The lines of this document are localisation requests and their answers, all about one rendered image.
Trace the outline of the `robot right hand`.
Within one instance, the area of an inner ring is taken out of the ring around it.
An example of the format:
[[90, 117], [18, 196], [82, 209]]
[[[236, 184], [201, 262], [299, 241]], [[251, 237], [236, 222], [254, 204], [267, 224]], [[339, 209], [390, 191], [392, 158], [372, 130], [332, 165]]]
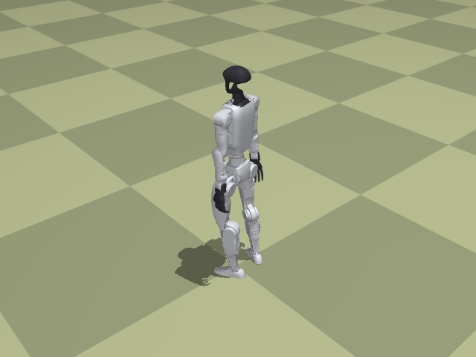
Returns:
[[258, 152], [258, 159], [251, 160], [251, 154], [249, 154], [249, 156], [250, 156], [250, 161], [258, 166], [257, 174], [255, 175], [254, 180], [256, 182], [257, 175], [258, 175], [258, 182], [259, 182], [260, 181], [260, 172], [261, 172], [261, 177], [262, 177], [262, 180], [263, 180], [263, 170], [262, 170], [262, 164], [260, 163], [260, 153]]

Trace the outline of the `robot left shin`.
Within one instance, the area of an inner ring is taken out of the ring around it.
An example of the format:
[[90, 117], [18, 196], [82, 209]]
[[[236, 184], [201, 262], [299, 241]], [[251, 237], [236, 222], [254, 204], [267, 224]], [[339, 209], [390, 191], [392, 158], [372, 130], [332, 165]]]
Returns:
[[220, 230], [220, 234], [222, 246], [225, 255], [227, 256], [228, 264], [230, 266], [230, 271], [237, 272], [239, 255], [239, 235], [237, 236], [236, 231], [230, 227], [225, 228], [223, 233]]

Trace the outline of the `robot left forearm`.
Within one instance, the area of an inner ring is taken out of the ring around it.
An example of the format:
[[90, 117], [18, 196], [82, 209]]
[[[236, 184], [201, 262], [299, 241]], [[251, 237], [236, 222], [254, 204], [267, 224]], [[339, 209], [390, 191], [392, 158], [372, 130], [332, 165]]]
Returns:
[[214, 161], [215, 170], [215, 188], [221, 190], [221, 186], [223, 183], [226, 183], [227, 187], [227, 161], [222, 159], [222, 154], [218, 149], [212, 150], [212, 156]]

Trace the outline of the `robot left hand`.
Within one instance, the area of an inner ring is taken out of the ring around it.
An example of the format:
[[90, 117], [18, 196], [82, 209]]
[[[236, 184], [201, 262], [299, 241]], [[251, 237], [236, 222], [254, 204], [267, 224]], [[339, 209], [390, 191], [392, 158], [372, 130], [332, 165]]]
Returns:
[[229, 211], [226, 211], [225, 209], [225, 197], [224, 193], [226, 192], [226, 183], [223, 183], [221, 186], [221, 190], [218, 190], [215, 188], [215, 195], [213, 197], [213, 201], [215, 202], [215, 207], [223, 212], [223, 213], [229, 213]]

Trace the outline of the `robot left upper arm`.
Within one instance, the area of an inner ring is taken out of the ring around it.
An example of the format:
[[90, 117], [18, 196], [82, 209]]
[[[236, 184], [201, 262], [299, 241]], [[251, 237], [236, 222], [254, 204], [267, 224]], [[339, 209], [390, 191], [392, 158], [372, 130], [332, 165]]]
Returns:
[[215, 127], [215, 139], [222, 158], [228, 154], [228, 127], [231, 124], [231, 110], [221, 109], [213, 116], [213, 125]]

